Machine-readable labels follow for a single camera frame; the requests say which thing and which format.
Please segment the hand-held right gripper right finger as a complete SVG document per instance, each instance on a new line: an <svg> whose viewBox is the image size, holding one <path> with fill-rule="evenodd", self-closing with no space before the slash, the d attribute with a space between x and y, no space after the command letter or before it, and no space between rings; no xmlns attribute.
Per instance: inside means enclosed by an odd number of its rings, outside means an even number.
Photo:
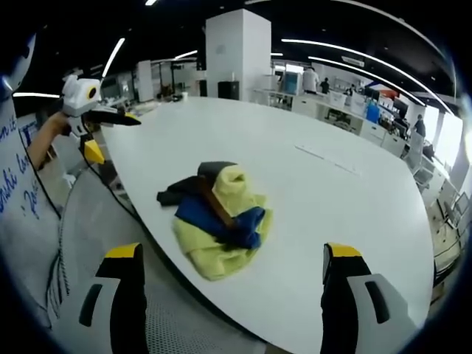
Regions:
<svg viewBox="0 0 472 354"><path fill-rule="evenodd" d="M361 253L324 244L321 353L399 353L417 332L408 304Z"/></svg>

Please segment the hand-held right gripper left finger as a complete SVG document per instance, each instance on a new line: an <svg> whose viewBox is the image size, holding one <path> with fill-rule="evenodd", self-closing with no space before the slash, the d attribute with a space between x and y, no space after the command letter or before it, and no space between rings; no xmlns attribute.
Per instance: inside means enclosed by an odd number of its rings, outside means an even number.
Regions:
<svg viewBox="0 0 472 354"><path fill-rule="evenodd" d="M63 301L52 334L63 353L146 353L143 247L111 249Z"/></svg>

